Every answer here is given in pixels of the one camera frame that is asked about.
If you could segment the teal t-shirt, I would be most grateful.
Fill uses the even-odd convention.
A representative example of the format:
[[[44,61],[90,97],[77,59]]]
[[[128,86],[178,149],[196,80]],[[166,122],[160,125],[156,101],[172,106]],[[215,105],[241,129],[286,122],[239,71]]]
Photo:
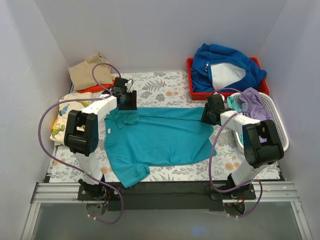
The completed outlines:
[[[201,122],[203,107],[115,109],[105,119],[104,147],[113,173],[125,188],[150,167],[191,165],[209,158],[214,132]]]

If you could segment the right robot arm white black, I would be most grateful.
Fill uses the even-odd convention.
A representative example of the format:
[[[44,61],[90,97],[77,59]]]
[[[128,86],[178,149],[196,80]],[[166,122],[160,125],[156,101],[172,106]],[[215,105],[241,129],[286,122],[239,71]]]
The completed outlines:
[[[207,97],[201,122],[220,129],[214,139],[209,156],[208,175],[211,187],[218,193],[227,193],[237,199],[245,192],[244,186],[251,184],[254,178],[268,165],[284,157],[284,148],[277,128],[272,120],[257,120],[245,116],[232,108],[226,108],[223,98],[218,93]],[[243,137],[245,161],[229,175],[226,190],[218,189],[212,179],[212,158],[219,135],[224,128],[229,128]]]

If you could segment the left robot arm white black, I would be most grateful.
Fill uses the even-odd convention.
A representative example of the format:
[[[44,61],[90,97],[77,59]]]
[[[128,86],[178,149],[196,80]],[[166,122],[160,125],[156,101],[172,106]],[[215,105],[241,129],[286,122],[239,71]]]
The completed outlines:
[[[111,88],[112,96],[106,91],[89,106],[68,113],[64,134],[64,145],[69,147],[77,159],[80,169],[97,180],[103,178],[96,149],[99,143],[99,121],[111,111],[137,109],[137,92],[132,89],[134,81],[116,77]]]

